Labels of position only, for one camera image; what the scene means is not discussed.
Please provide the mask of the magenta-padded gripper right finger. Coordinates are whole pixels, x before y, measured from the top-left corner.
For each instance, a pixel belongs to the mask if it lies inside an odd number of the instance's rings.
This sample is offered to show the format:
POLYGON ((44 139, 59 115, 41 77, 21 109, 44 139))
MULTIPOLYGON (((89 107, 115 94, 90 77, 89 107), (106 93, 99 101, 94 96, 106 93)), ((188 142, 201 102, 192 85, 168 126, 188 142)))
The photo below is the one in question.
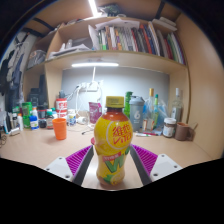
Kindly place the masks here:
POLYGON ((182 169, 166 154, 156 155, 134 144, 130 147, 130 154, 143 185, 150 184, 182 169))

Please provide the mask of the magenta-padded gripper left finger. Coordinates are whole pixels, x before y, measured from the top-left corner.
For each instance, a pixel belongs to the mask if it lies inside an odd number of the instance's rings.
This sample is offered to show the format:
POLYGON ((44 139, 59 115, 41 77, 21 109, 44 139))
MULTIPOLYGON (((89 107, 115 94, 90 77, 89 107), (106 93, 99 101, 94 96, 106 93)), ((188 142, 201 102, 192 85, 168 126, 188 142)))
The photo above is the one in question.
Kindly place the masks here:
POLYGON ((94 155, 93 146, 87 146, 68 157, 58 157, 45 171, 81 186, 94 155))

